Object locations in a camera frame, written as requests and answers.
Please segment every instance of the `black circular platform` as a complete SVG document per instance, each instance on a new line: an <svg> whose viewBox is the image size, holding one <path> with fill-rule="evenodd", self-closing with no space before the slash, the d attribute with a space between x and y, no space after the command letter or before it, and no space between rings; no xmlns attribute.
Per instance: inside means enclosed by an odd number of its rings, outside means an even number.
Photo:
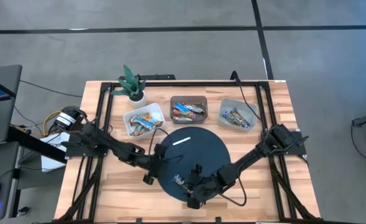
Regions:
<svg viewBox="0 0 366 224"><path fill-rule="evenodd" d="M157 179L167 194L184 202L186 202L186 190L173 180L176 174L186 179L190 171L195 169L195 165L199 164L202 166L201 175L208 177L222 166L231 163L223 141L204 128L177 129L170 133L162 144L168 146L165 154L168 164Z"/></svg>

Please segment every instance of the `white paper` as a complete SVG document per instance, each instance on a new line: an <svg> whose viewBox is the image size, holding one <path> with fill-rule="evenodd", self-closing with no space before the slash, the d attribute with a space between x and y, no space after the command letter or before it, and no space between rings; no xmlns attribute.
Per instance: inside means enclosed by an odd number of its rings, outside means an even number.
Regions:
<svg viewBox="0 0 366 224"><path fill-rule="evenodd" d="M56 147L57 149L66 151L66 147L61 145L61 142L68 141L70 139L70 134L68 133L56 133L47 136L46 138L41 138L42 142L48 142L52 146ZM49 172L50 170L43 170L43 169L57 169L59 167L65 166L64 163L55 161L53 159L49 159L45 156L40 156L42 160L42 172Z"/></svg>

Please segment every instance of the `white plastic bin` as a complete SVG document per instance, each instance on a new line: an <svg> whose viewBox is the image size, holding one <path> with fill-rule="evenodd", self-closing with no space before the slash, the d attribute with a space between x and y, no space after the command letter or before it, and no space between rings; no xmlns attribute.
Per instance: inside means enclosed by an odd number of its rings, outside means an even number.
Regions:
<svg viewBox="0 0 366 224"><path fill-rule="evenodd" d="M255 111L255 113L257 113L258 108L256 105L249 103L249 106ZM231 111L234 108L237 108L238 113L240 115L242 115L247 120L247 122L249 122L249 124L250 124L249 128L242 128L242 127L235 126L235 125L231 124L230 122L228 122L228 120L226 120L222 116L222 113L225 110ZM254 115L253 112L247 107L245 102L227 99L227 98L224 98L221 100L220 110L219 110L219 120L217 122L220 126L232 128L232 129L239 130L239 131L250 131L256 125L256 119L257 119L256 115Z"/></svg>
<svg viewBox="0 0 366 224"><path fill-rule="evenodd" d="M149 131L140 136L131 135L134 131L135 126L130 125L130 119L132 119L133 115L142 116L142 115L145 115L146 113L150 113L154 119L163 121L163 124L159 128L162 128L165 125L165 123L166 123L165 117L163 117L162 110L160 109L160 106L157 103L152 103L150 105L141 107L137 110L127 112L126 114L123 115L123 122L125 123L126 131L127 131L128 135L132 139L148 139L148 138L152 137L152 133L154 132L154 130Z"/></svg>

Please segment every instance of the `green plant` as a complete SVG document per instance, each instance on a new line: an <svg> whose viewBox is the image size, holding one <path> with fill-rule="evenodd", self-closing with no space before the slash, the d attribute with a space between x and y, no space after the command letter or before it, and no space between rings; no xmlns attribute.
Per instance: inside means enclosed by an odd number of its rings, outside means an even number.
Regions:
<svg viewBox="0 0 366 224"><path fill-rule="evenodd" d="M111 94L118 96L126 95L133 101L141 100L143 96L143 90L145 88L145 80L140 83L139 78L135 77L132 71L126 65L123 65L123 70L125 73L126 82L118 79L123 89L112 91Z"/></svg>

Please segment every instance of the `white marker line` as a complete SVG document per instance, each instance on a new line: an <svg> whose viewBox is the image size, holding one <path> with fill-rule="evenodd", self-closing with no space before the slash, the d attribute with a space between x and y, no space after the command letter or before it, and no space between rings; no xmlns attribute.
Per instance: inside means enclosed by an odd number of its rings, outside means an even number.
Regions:
<svg viewBox="0 0 366 224"><path fill-rule="evenodd" d="M182 139L182 140L180 140L180 141L177 141L177 142L173 143L173 145L175 146L175 145L177 145L177 144L180 144L180 143L185 142L185 141L190 140L190 139L191 139L191 137L184 138L184 139Z"/></svg>

